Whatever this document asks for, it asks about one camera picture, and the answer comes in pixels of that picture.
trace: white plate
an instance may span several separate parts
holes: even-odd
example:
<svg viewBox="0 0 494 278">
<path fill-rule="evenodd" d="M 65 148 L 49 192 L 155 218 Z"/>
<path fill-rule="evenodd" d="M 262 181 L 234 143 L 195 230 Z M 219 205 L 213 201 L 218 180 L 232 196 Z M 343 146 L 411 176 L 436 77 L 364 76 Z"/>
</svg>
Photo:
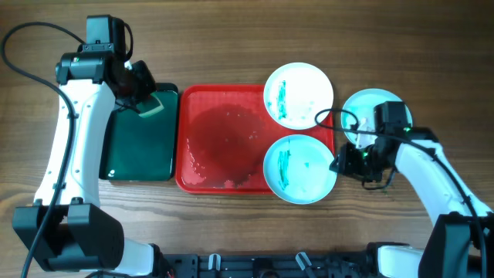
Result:
<svg viewBox="0 0 494 278">
<path fill-rule="evenodd" d="M 375 131 L 374 129 L 374 108 L 386 101 L 402 101 L 401 98 L 397 97 L 392 92 L 388 92 L 382 89 L 365 89 L 354 93 L 347 102 L 343 105 L 344 110 L 349 110 L 357 116 L 359 123 L 362 124 L 362 119 L 367 118 L 367 123 L 369 127 L 372 127 L 369 131 Z M 412 125 L 411 113 L 408 107 L 407 109 L 407 120 L 410 125 Z M 350 125 L 355 124 L 355 119 L 347 114 L 341 114 L 341 127 L 350 129 Z M 345 132 L 348 140 L 353 144 L 357 143 L 357 135 Z"/>
<path fill-rule="evenodd" d="M 264 178 L 281 199 L 297 205 L 319 201 L 333 189 L 334 156 L 320 141 L 306 135 L 279 139 L 264 157 Z"/>
<path fill-rule="evenodd" d="M 316 125 L 316 114 L 333 106 L 333 87 L 315 66 L 289 63 L 268 78 L 264 86 L 264 105 L 273 120 L 284 127 L 311 128 Z"/>
</svg>

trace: wooden surface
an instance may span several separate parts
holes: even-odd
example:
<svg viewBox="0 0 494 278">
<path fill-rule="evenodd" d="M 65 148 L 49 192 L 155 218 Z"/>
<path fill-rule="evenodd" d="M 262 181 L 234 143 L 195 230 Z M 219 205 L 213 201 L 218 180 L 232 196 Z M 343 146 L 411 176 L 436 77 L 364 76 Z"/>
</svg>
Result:
<svg viewBox="0 0 494 278">
<path fill-rule="evenodd" d="M 494 206 L 494 7 L 477 1 L 2 1 L 0 35 L 29 21 L 86 35 L 86 16 L 111 14 L 132 27 L 133 59 L 156 81 L 180 90 L 196 83 L 264 83 L 277 67 L 306 62 L 335 88 L 335 107 L 380 87 L 408 103 L 430 127 L 469 187 Z M 35 27 L 7 46 L 16 65 L 54 81 L 70 37 Z M 0 65 L 0 277 L 14 277 L 27 253 L 11 227 L 13 209 L 32 202 L 48 163 L 58 98 Z M 342 134 L 337 145 L 345 142 Z M 274 196 L 196 196 L 174 181 L 100 183 L 102 208 L 126 236 L 165 253 L 355 250 L 371 241 L 424 247 L 431 222 L 398 176 L 386 192 L 339 178 L 314 205 Z M 32 277 L 81 276 L 42 273 Z"/>
</svg>

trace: light blue plate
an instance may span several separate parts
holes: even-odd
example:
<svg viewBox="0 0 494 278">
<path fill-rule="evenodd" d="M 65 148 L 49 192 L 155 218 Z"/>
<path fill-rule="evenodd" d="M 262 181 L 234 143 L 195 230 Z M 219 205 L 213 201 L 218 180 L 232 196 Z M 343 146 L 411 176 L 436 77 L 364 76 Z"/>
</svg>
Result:
<svg viewBox="0 0 494 278">
<path fill-rule="evenodd" d="M 392 92 L 388 92 L 382 89 L 365 89 L 354 93 L 347 102 L 343 105 L 344 110 L 349 110 L 357 116 L 359 121 L 363 118 L 367 118 L 367 124 L 371 127 L 374 126 L 374 108 L 386 101 L 402 101 Z M 407 120 L 412 125 L 411 113 L 407 108 Z M 350 129 L 350 125 L 355 124 L 355 119 L 346 113 L 341 114 L 341 127 Z M 349 132 L 345 132 L 348 140 L 353 144 L 357 143 L 357 135 Z"/>
<path fill-rule="evenodd" d="M 297 205 L 319 201 L 333 189 L 337 174 L 330 171 L 334 156 L 306 135 L 289 135 L 275 142 L 264 157 L 264 178 L 281 199 Z"/>
</svg>

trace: red rectangular tray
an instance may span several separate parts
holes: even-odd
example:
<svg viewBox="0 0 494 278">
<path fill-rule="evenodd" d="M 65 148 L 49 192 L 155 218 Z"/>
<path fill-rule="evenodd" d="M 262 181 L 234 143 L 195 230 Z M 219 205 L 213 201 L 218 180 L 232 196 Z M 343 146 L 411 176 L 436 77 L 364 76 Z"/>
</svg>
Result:
<svg viewBox="0 0 494 278">
<path fill-rule="evenodd" d="M 180 188 L 193 194 L 272 194 L 262 173 L 264 156 L 291 134 L 315 137 L 334 153 L 332 130 L 282 127 L 266 111 L 263 92 L 263 85 L 194 85 L 184 91 L 175 173 Z M 333 115 L 324 123 L 333 126 Z"/>
</svg>

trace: green tray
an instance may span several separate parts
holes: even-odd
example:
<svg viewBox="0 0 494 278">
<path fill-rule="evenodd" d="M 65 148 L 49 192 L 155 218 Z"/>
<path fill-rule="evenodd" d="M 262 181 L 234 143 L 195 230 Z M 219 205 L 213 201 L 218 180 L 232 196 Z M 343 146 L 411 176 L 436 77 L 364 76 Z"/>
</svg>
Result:
<svg viewBox="0 0 494 278">
<path fill-rule="evenodd" d="M 100 178 L 113 181 L 167 181 L 174 173 L 178 90 L 158 83 L 158 91 L 132 110 L 114 111 L 101 153 Z"/>
</svg>

